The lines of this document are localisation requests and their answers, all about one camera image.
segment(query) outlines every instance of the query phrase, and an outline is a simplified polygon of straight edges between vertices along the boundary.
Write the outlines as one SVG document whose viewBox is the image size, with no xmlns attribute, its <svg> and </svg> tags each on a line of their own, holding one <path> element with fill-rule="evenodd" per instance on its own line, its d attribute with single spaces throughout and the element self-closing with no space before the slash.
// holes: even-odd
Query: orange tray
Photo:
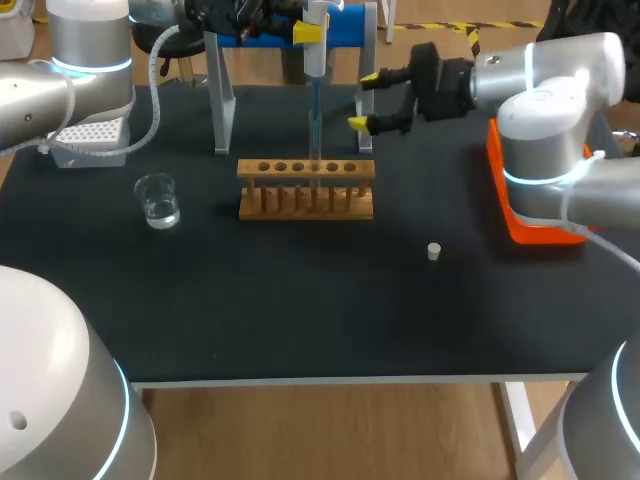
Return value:
<svg viewBox="0 0 640 480">
<path fill-rule="evenodd" d="M 487 154 L 489 165 L 493 173 L 493 180 L 498 191 L 502 214 L 507 222 L 509 234 L 517 243 L 523 245 L 576 245 L 585 241 L 584 237 L 573 235 L 561 228 L 527 225 L 520 221 L 509 206 L 507 183 L 504 178 L 504 159 L 502 157 L 502 142 L 495 119 L 489 120 L 489 137 L 487 138 Z M 585 158 L 591 156 L 589 147 L 584 146 Z"/>
</svg>

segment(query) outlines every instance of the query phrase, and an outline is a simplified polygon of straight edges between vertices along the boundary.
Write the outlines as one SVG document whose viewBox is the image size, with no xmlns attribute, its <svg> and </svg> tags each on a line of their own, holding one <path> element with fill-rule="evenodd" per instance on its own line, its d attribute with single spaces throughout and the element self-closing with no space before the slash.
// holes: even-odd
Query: black table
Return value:
<svg viewBox="0 0 640 480">
<path fill-rule="evenodd" d="M 229 156 L 213 154 L 208 92 L 168 86 L 160 131 L 125 167 L 58 170 L 26 150 L 0 191 L 0 264 L 65 291 L 132 381 L 569 375 L 634 330 L 626 265 L 591 244 L 510 240 L 478 113 L 374 140 L 374 221 L 238 221 L 237 159 L 305 158 L 309 98 L 236 94 Z M 363 158 L 346 123 L 352 95 L 325 96 L 325 158 Z M 377 108 L 400 100 L 383 92 Z M 148 128 L 146 89 L 130 123 L 134 139 Z M 610 142 L 606 126 L 594 133 Z M 156 171 L 176 180 L 172 231 L 148 228 L 133 195 Z M 640 256 L 637 235 L 608 237 Z"/>
</svg>

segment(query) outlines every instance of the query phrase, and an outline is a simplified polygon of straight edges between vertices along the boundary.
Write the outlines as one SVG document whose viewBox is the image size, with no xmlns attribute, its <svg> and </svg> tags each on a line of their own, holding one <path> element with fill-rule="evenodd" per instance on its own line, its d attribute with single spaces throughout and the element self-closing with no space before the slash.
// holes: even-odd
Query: wooden floor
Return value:
<svg viewBox="0 0 640 480">
<path fill-rule="evenodd" d="M 544 21 L 548 4 L 398 0 L 397 22 Z M 489 51 L 535 35 L 535 30 L 483 29 L 480 44 Z M 397 31 L 393 45 L 379 42 L 378 66 L 404 65 L 411 45 L 428 41 L 436 42 L 444 57 L 470 58 L 465 35 Z M 38 26 L 32 57 L 49 58 L 50 50 L 47 28 Z M 282 84 L 278 51 L 234 50 L 227 56 L 234 83 Z M 147 57 L 135 46 L 134 65 L 135 82 L 147 83 Z M 356 66 L 357 51 L 340 51 L 335 81 L 355 82 Z M 194 68 L 205 73 L 202 56 L 194 59 Z M 176 73 L 173 65 L 168 78 Z M 616 126 L 632 128 L 638 110 L 624 108 L 614 115 Z M 0 182 L 9 162 L 0 159 Z M 564 385 L 527 388 L 539 424 Z M 512 455 L 495 394 L 489 384 L 158 391 L 150 405 L 159 448 L 157 479 L 511 479 Z M 546 478 L 566 475 L 556 465 Z"/>
</svg>

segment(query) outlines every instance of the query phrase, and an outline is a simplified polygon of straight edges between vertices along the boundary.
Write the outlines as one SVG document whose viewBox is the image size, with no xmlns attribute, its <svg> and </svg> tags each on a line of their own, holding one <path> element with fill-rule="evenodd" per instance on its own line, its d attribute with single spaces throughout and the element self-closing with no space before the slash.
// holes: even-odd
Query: wooden test tube rack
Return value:
<svg viewBox="0 0 640 480">
<path fill-rule="evenodd" d="M 373 218 L 373 160 L 238 160 L 247 181 L 241 220 L 370 220 Z M 300 180 L 293 187 L 256 186 L 256 180 Z M 310 187 L 309 180 L 349 180 L 357 186 Z"/>
</svg>

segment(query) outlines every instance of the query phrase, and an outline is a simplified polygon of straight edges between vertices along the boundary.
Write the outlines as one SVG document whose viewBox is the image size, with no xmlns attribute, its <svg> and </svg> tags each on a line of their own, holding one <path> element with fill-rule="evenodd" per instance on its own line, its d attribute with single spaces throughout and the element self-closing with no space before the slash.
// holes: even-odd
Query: yellow clamp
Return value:
<svg viewBox="0 0 640 480">
<path fill-rule="evenodd" d="M 16 6 L 16 0 L 0 0 L 0 13 L 9 13 Z"/>
<path fill-rule="evenodd" d="M 374 72 L 374 73 L 372 73 L 370 75 L 367 75 L 366 77 L 362 77 L 360 79 L 360 83 L 371 82 L 372 80 L 377 80 L 378 77 L 380 77 L 380 72 Z"/>
<path fill-rule="evenodd" d="M 327 13 L 327 30 L 331 17 Z M 293 26 L 293 44 L 298 43 L 319 43 L 322 41 L 322 27 L 312 23 L 305 23 L 298 20 Z"/>
<path fill-rule="evenodd" d="M 369 129 L 367 128 L 367 117 L 350 117 L 349 126 L 358 132 L 369 133 Z"/>
</svg>

